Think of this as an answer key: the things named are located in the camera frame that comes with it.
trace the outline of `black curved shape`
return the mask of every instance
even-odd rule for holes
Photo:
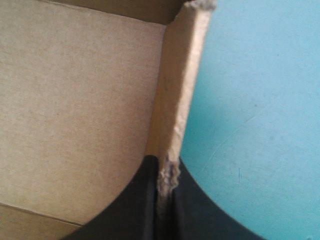
[[[62,240],[153,240],[158,160],[146,156],[122,193]]]
[[[184,164],[172,196],[174,240],[263,240],[219,208]]]
[[[262,240],[221,210],[183,163],[173,191],[168,232],[158,240]],[[97,217],[62,240],[153,240],[158,160],[145,156],[123,192]]]

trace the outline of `cardboard edge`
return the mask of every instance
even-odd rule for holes
[[[165,31],[145,155],[158,157],[158,207],[178,185],[179,155],[215,0],[186,2]]]

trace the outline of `turquoise surface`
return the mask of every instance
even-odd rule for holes
[[[181,156],[250,230],[320,240],[319,0],[218,2]]]

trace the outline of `corrugated cardboard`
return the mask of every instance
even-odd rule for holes
[[[111,8],[66,2],[167,23],[179,1],[150,1],[138,15],[128,9],[143,6],[139,0],[110,1]],[[152,5],[159,16],[167,11],[161,20],[142,17]],[[210,14],[187,4],[166,29],[92,9],[0,1],[0,204],[8,223],[0,236],[12,232],[7,239],[28,239],[23,231],[36,240],[63,236],[76,228],[68,222],[85,224],[116,198],[144,154],[178,159]],[[34,225],[21,223],[15,233],[18,219]]]
[[[166,28],[149,139],[145,151],[146,155],[159,158],[162,164],[160,168],[164,168],[165,159],[168,159],[176,169],[179,167],[179,154],[203,42],[214,7],[213,1],[198,1],[198,4],[187,2],[175,20]],[[163,181],[159,182],[159,191],[164,196],[171,191],[171,187],[162,186],[161,182],[171,182],[172,187],[175,187],[179,169],[162,175],[171,174],[173,179],[162,179]]]

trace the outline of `cardboard wall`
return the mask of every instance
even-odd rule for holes
[[[0,1],[0,203],[84,224],[144,156],[165,26]]]
[[[185,0],[55,0],[56,2],[167,25]]]

